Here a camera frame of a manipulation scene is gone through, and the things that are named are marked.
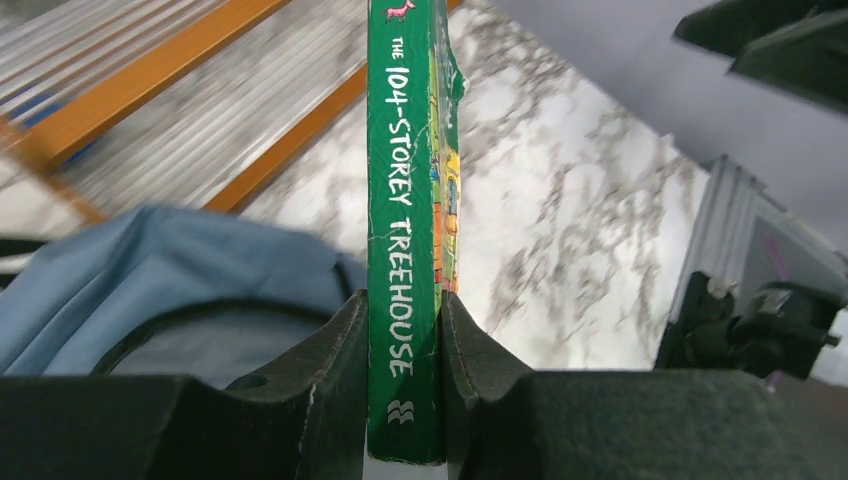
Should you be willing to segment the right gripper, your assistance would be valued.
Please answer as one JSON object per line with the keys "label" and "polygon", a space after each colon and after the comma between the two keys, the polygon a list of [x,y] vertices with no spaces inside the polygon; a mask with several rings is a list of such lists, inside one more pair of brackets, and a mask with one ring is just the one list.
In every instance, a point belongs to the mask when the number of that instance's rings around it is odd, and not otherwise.
{"label": "right gripper", "polygon": [[847,112],[845,1],[718,1],[681,19],[674,36],[731,58],[736,74]]}

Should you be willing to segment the green treehouse book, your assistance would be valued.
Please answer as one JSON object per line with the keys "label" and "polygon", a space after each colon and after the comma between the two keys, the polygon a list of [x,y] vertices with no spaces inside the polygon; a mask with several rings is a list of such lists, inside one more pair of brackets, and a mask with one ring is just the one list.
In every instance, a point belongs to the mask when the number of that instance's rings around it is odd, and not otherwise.
{"label": "green treehouse book", "polygon": [[439,312],[457,286],[458,105],[449,1],[368,11],[368,417],[377,460],[445,459]]}

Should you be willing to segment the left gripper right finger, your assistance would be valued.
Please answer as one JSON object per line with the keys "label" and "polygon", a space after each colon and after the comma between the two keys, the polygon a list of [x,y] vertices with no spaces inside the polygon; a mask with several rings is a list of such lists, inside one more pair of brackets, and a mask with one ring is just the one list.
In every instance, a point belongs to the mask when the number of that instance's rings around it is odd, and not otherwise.
{"label": "left gripper right finger", "polygon": [[843,479],[847,393],[724,370],[536,371],[441,307],[452,479]]}

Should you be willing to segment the blue student backpack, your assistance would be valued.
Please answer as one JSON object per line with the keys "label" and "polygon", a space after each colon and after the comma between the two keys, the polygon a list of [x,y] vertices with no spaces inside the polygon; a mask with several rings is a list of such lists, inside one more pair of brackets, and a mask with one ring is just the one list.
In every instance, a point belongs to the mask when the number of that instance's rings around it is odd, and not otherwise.
{"label": "blue student backpack", "polygon": [[1,295],[5,376],[188,374],[224,388],[366,283],[313,235],[166,206],[10,249],[30,260]]}

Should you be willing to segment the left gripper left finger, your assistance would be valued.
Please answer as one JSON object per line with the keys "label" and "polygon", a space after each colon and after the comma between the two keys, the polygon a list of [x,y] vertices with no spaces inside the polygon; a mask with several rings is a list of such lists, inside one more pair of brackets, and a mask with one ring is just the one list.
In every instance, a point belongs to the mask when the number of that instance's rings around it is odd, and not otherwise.
{"label": "left gripper left finger", "polygon": [[365,291],[219,390],[185,375],[5,377],[5,479],[358,479]]}

